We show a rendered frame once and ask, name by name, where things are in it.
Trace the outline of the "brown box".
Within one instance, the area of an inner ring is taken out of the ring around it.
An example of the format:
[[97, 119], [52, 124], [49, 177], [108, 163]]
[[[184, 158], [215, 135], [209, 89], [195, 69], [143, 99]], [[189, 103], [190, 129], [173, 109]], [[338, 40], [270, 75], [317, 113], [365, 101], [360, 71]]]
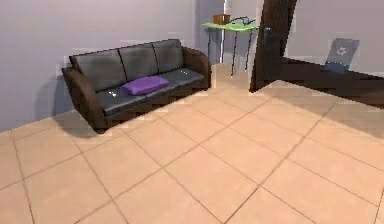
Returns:
[[213, 23], [218, 25], [226, 25], [230, 22], [228, 14], [216, 14], [213, 16]]

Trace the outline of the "purple pillow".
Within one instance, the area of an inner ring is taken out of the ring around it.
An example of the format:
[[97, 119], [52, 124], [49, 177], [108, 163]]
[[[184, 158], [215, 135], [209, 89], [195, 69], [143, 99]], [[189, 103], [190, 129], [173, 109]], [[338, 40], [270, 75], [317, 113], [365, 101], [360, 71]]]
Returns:
[[121, 86], [129, 95], [144, 95], [167, 86], [169, 82], [160, 76], [148, 76], [133, 80]]

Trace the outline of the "green side table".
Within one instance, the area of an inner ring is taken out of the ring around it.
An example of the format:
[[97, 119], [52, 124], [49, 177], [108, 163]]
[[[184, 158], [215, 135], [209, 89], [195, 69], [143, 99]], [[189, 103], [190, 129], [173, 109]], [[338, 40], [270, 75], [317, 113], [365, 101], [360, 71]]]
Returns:
[[[219, 30], [224, 30], [224, 31], [233, 31], [235, 32], [235, 40], [234, 40], [234, 46], [233, 46], [233, 55], [232, 55], [232, 67], [231, 67], [231, 76], [233, 76], [234, 74], [234, 60], [235, 60], [235, 53], [236, 53], [236, 48], [237, 48], [237, 36], [238, 36], [238, 33], [241, 33], [241, 32], [250, 32], [250, 35], [249, 35], [249, 41], [248, 41], [248, 48], [247, 50], [249, 51], [250, 49], [250, 46], [251, 46], [251, 41], [252, 41], [252, 33], [254, 30], [258, 30], [259, 29], [259, 26], [255, 25], [253, 23], [253, 21], [251, 22], [248, 22], [248, 23], [243, 23], [243, 22], [230, 22], [228, 24], [225, 24], [225, 25], [219, 25], [219, 24], [215, 24], [213, 22], [207, 22], [207, 23], [203, 23], [202, 26], [204, 28], [207, 28], [207, 32], [208, 32], [208, 46], [207, 46], [207, 50], [208, 50], [208, 58], [210, 57], [210, 43], [211, 43], [211, 37], [210, 37], [210, 30], [211, 29], [219, 29]], [[245, 70], [247, 70], [248, 66], [247, 66], [247, 63], [248, 63], [248, 59], [249, 59], [249, 53], [247, 53], [247, 56], [246, 56], [246, 63], [245, 63]]]

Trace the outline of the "brown and grey sofa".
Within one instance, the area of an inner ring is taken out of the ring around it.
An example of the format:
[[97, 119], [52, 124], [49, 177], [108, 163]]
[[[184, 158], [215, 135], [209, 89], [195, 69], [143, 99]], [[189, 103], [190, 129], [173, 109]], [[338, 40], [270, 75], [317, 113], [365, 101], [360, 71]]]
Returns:
[[[62, 70], [75, 109], [98, 134], [211, 87], [211, 64], [201, 51], [167, 39], [70, 57]], [[169, 84], [144, 95], [121, 86], [160, 76]]]

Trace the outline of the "dark brown room door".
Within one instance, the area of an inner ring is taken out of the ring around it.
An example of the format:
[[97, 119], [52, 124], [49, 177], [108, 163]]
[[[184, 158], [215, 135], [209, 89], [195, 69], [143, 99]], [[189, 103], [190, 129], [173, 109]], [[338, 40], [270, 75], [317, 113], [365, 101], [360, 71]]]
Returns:
[[[256, 92], [278, 78], [296, 3], [297, 0], [264, 0], [250, 92]], [[265, 27], [271, 28], [267, 42], [263, 35]]]

